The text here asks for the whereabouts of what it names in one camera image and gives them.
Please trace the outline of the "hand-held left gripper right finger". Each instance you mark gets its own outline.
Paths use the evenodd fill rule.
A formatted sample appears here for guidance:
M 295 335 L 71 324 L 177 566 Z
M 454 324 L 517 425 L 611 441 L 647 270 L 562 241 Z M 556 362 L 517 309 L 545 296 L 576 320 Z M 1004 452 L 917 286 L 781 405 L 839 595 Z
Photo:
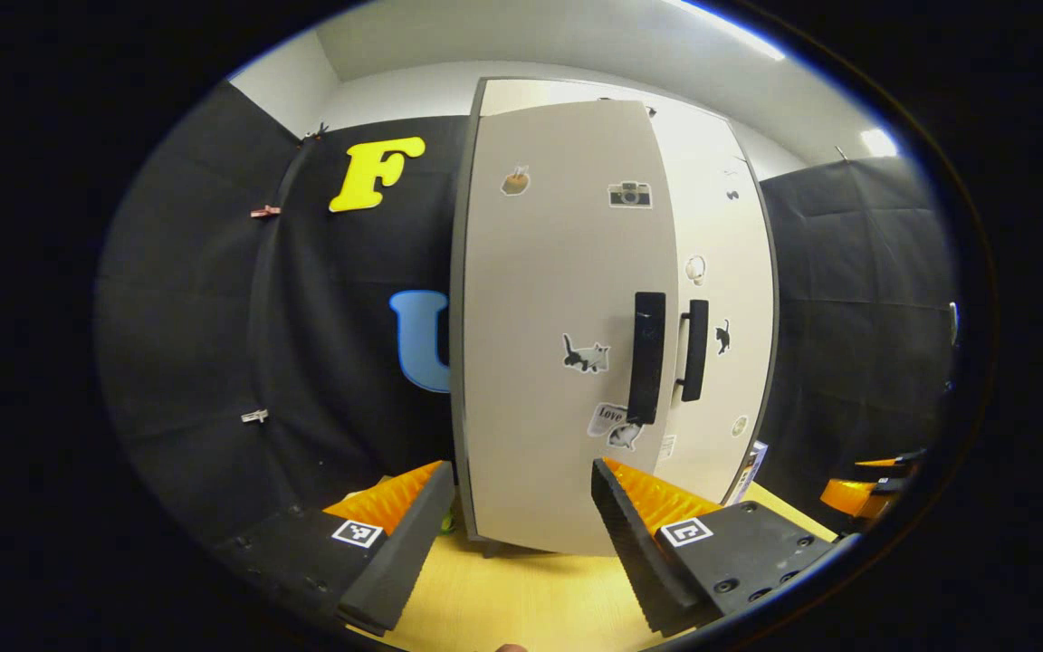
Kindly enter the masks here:
M 836 556 L 758 501 L 729 507 L 611 458 L 590 492 L 651 631 L 665 638 L 738 618 Z

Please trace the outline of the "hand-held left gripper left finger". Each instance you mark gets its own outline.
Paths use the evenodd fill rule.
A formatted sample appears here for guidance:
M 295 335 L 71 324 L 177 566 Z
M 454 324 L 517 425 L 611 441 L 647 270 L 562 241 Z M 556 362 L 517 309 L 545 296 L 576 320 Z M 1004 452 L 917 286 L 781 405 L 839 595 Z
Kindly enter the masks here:
M 265 597 L 319 627 L 385 635 L 397 626 L 455 498 L 434 461 L 331 506 L 293 506 L 214 548 Z

